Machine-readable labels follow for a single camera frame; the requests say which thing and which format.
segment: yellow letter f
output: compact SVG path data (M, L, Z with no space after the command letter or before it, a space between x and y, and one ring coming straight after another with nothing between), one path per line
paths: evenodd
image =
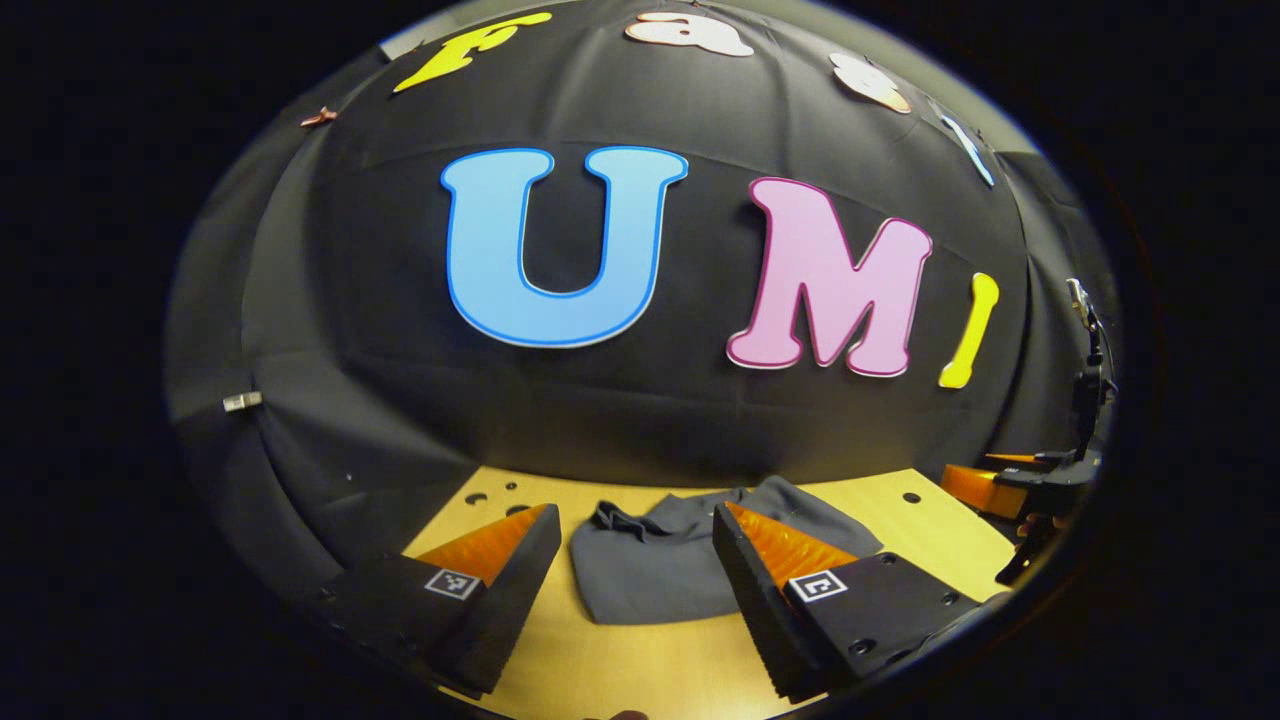
M550 13L534 13L532 15L504 20L462 33L453 40L447 41L444 47L436 53L434 58L428 60L425 65L422 65L422 69L406 78L404 82L397 85L393 92L399 92L406 87L413 87L415 85L426 82L431 78L452 73L453 70L461 70L471 64L471 58L467 58L467 53L472 50L484 53L485 50L502 45L503 42L511 40L511 36L516 35L516 29L518 29L516 26L534 26L538 23L545 23L549 19L552 19Z

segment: wooden table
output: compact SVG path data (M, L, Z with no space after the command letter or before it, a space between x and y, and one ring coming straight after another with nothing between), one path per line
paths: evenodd
M508 491L511 482L517 487ZM1007 589L993 578L1014 555L1009 541L915 470L800 487L861 521L886 551L974 600ZM641 515L668 493L689 497L716 489L726 488L476 471L404 555L417 556L498 520L513 505L554 502L563 537L498 687L476 705L516 720L607 720L622 710L643 711L650 720L762 720L800 707L774 694L740 614L660 625L596 625L579 597L568 541L600 500ZM920 501L906 502L902 496L909 492ZM474 493L488 500L468 505L466 497Z

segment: blue letter u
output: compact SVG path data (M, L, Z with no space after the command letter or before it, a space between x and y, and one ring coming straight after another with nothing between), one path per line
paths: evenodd
M586 169L605 182L600 272L582 290L548 292L525 277L525 211L529 188L554 164L548 152L517 147L467 155L440 173L453 193L447 259L453 305L477 331L511 345L579 347L635 323L658 279L667 186L689 174L689 163L666 150L616 146L589 154Z

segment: black cloth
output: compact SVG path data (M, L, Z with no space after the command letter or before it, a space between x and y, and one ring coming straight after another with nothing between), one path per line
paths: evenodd
M861 523L771 475L754 491L676 497L631 516L602 501L570 539L573 573L591 619L602 625L645 625L737 612L737 602L712 547L712 511L735 502L786 523L856 557L882 543Z

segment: gray towel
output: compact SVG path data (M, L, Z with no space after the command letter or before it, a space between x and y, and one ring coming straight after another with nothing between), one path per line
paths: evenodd
M753 492L680 498L668 495L646 515L602 501L570 539L577 589L602 625L645 625L737 612L737 602L712 547L712 510L735 502L786 523L856 557L882 544L863 524L771 475Z

